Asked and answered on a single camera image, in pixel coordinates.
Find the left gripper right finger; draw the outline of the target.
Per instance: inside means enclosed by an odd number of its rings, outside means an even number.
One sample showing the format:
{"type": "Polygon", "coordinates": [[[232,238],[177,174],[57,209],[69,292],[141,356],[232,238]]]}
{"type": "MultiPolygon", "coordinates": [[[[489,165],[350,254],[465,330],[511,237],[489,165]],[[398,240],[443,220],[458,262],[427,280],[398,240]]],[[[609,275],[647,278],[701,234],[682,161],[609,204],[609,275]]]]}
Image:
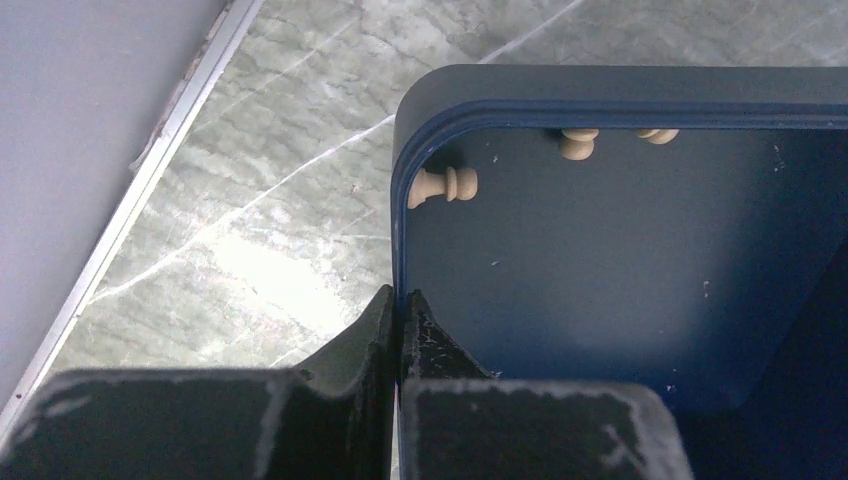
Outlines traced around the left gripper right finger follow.
{"type": "Polygon", "coordinates": [[[632,383],[501,379],[411,293],[399,377],[405,479],[689,479],[671,412],[632,383]]]}

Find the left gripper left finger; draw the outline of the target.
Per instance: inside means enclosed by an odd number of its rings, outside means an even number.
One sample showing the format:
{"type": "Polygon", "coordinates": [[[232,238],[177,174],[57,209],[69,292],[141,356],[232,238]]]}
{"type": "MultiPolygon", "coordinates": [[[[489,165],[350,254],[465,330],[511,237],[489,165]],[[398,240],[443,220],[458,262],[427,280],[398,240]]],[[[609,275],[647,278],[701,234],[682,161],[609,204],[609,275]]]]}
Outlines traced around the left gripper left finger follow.
{"type": "Polygon", "coordinates": [[[1,451],[5,479],[386,479],[393,292],[300,363],[72,370],[1,451]]]}

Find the dark blue piece box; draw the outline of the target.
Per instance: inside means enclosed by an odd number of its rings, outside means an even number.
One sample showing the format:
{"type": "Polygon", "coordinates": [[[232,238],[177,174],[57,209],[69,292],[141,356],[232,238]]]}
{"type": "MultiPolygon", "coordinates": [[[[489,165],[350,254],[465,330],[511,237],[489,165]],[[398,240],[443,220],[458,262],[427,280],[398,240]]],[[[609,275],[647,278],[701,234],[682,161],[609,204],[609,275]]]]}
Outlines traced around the dark blue piece box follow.
{"type": "Polygon", "coordinates": [[[698,479],[846,477],[845,68],[451,65],[402,98],[393,163],[396,303],[484,368],[649,387],[698,479]],[[448,167],[476,196],[408,209],[448,167]]]}

